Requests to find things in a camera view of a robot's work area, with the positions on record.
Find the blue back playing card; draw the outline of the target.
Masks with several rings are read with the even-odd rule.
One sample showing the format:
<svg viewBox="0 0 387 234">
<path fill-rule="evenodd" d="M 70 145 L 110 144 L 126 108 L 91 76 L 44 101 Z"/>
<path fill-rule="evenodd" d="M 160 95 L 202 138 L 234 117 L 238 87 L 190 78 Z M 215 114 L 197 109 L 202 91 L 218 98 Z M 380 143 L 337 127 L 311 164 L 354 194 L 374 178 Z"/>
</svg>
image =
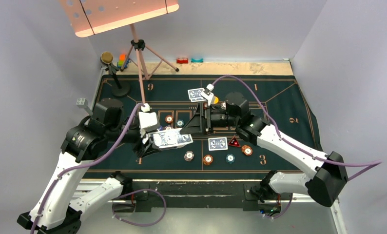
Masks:
<svg viewBox="0 0 387 234">
<path fill-rule="evenodd" d="M 188 90 L 188 97 L 189 97 L 189 100 L 191 98 L 196 98 L 196 97 L 199 97 L 201 96 L 201 93 L 204 91 L 204 88 L 196 88 L 196 89 L 189 89 Z"/>
<path fill-rule="evenodd" d="M 199 96 L 199 97 L 191 98 L 190 101 L 191 102 L 201 102 L 201 101 L 207 101 L 207 100 L 204 97 Z"/>
<path fill-rule="evenodd" d="M 228 141 L 226 137 L 214 137 L 208 139 L 209 151 L 228 150 Z"/>
</svg>

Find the teal poker chip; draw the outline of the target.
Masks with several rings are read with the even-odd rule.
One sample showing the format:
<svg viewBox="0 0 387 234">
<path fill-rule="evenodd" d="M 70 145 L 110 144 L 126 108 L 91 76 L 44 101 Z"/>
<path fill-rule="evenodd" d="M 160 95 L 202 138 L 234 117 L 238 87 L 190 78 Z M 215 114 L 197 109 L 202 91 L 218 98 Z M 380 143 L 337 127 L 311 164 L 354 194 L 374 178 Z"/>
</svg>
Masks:
<svg viewBox="0 0 387 234">
<path fill-rule="evenodd" d="M 183 127 L 184 126 L 184 121 L 181 120 L 181 119 L 178 119 L 177 122 L 176 122 L 176 126 L 177 127 Z"/>
</svg>

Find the blue playing card deck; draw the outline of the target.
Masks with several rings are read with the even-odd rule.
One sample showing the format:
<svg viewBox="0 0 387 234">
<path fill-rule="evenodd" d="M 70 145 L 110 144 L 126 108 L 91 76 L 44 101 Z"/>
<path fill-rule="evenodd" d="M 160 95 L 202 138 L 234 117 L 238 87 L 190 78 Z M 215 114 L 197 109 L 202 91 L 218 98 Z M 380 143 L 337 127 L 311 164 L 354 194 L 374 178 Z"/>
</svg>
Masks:
<svg viewBox="0 0 387 234">
<path fill-rule="evenodd" d="M 182 148 L 193 143 L 191 134 L 181 134 L 181 128 L 168 129 L 149 133 L 149 139 L 153 146 L 160 150 Z"/>
</svg>

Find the black red all-in triangle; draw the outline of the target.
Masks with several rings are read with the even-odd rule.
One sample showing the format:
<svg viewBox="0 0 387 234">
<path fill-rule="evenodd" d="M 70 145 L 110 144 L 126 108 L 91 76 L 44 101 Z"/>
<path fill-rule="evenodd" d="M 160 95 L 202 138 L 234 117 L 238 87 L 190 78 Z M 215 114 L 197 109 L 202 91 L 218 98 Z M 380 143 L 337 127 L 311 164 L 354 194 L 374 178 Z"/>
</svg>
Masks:
<svg viewBox="0 0 387 234">
<path fill-rule="evenodd" d="M 239 140 L 237 139 L 236 136 L 233 136 L 230 141 L 228 142 L 228 146 L 230 147 L 237 147 L 237 148 L 241 148 L 241 145 L 239 143 Z"/>
</svg>

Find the orange chip stack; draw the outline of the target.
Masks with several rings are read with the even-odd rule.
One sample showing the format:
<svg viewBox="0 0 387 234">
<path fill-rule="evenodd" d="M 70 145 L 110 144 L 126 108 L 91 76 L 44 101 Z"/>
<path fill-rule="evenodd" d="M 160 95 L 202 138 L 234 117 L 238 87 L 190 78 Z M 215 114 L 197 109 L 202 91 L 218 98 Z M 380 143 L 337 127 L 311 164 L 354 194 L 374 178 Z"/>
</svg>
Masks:
<svg viewBox="0 0 387 234">
<path fill-rule="evenodd" d="M 205 155 L 203 157 L 203 164 L 204 165 L 211 165 L 213 162 L 213 157 L 211 155 Z"/>
</svg>

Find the teal chip stack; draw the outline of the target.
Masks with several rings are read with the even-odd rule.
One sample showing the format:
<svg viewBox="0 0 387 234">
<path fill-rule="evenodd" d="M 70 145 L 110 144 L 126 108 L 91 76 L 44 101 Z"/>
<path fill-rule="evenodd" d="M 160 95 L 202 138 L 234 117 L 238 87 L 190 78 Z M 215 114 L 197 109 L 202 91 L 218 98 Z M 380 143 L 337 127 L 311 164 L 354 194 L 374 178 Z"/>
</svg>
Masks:
<svg viewBox="0 0 387 234">
<path fill-rule="evenodd" d="M 229 164 L 232 164 L 235 162 L 235 156 L 233 154 L 227 154 L 226 155 L 226 162 Z"/>
</svg>

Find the orange poker chip pile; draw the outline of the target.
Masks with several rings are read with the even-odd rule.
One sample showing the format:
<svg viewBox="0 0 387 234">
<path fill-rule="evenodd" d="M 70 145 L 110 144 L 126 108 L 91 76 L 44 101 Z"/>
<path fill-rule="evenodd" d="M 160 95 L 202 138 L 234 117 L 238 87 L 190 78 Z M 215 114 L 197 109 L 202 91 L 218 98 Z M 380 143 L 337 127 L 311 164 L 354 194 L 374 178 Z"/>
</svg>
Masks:
<svg viewBox="0 0 387 234">
<path fill-rule="evenodd" d="M 253 150 L 250 146 L 244 145 L 241 147 L 241 151 L 246 156 L 251 156 L 253 154 Z"/>
</svg>

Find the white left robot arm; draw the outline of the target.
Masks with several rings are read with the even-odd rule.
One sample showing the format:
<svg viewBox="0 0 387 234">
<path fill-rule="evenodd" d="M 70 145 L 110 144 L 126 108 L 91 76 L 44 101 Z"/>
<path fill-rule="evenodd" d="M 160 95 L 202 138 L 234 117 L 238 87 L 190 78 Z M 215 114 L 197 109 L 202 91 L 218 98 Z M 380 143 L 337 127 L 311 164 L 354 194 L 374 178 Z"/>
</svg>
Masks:
<svg viewBox="0 0 387 234">
<path fill-rule="evenodd" d="M 147 133 L 159 126 L 148 104 L 137 104 L 127 118 L 122 117 L 123 112 L 120 100 L 104 98 L 67 132 L 51 180 L 35 207 L 18 216 L 20 226 L 33 234 L 75 234 L 104 203 L 131 196 L 132 179 L 116 171 L 86 195 L 72 199 L 90 167 L 104 161 L 122 143 L 134 144 L 136 153 L 142 153 Z"/>
</svg>

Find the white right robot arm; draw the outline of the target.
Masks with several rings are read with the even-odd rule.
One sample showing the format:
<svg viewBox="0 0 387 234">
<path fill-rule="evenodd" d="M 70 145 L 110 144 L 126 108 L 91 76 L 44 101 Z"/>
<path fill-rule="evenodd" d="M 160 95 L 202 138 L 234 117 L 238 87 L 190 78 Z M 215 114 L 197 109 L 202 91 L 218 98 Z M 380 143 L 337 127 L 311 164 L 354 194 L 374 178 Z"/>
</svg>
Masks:
<svg viewBox="0 0 387 234">
<path fill-rule="evenodd" d="M 214 128 L 234 127 L 236 134 L 254 146 L 266 149 L 301 170 L 300 174 L 269 171 L 256 190 L 250 193 L 264 202 L 282 193 L 310 196 L 318 204 L 330 207 L 348 182 L 343 157 L 310 148 L 277 130 L 273 121 L 254 115 L 249 102 L 239 92 L 226 95 L 225 108 L 215 106 L 204 97 L 195 97 L 193 117 L 182 134 L 209 135 Z"/>
</svg>

